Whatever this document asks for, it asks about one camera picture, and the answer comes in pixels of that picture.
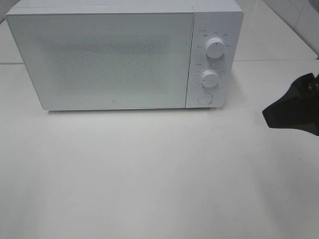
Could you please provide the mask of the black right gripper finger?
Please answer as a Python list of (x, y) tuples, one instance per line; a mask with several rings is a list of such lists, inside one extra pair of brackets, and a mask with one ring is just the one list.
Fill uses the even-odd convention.
[(308, 73), (297, 78), (262, 114), (270, 128), (298, 129), (318, 136), (319, 77)]

